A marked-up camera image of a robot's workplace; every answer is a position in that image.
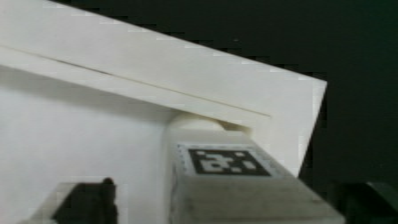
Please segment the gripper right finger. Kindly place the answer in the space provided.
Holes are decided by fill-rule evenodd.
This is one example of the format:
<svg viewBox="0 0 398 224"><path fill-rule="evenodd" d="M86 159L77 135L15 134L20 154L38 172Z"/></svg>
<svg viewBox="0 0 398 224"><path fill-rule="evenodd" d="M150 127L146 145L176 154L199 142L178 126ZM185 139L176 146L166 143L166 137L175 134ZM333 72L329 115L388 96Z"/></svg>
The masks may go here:
<svg viewBox="0 0 398 224"><path fill-rule="evenodd" d="M398 224L398 190L382 182L347 184L340 211L347 224Z"/></svg>

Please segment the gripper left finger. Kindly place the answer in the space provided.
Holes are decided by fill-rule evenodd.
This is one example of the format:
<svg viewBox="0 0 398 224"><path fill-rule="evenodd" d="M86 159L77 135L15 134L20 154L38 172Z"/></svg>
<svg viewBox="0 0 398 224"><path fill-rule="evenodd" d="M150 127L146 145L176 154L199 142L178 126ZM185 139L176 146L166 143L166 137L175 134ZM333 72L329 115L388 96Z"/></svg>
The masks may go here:
<svg viewBox="0 0 398 224"><path fill-rule="evenodd" d="M79 183L52 215L57 224L118 224L116 184Z"/></svg>

